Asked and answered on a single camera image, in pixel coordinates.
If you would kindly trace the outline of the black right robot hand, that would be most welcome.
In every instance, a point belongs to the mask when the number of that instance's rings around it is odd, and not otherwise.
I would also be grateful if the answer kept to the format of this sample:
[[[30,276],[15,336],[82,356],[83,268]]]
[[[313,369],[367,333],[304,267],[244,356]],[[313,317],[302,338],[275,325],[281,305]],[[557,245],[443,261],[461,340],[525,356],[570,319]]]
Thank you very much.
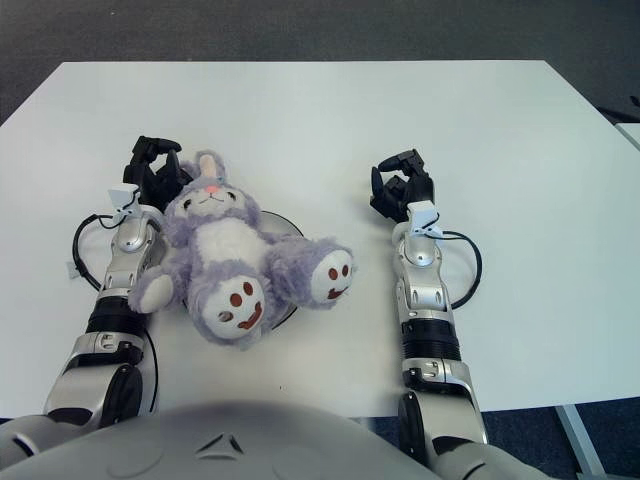
[[[416,149],[389,157],[371,168],[370,206],[396,223],[408,220],[408,205],[433,201],[434,182]]]

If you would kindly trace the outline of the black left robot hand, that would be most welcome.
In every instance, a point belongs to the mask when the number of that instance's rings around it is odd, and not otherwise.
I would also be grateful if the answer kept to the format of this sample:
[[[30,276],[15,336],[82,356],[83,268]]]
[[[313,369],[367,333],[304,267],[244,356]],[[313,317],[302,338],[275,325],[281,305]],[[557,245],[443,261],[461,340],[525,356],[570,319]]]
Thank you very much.
[[[193,180],[178,161],[179,143],[163,138],[140,136],[125,167],[123,182],[139,188],[139,203],[164,212],[183,188]]]

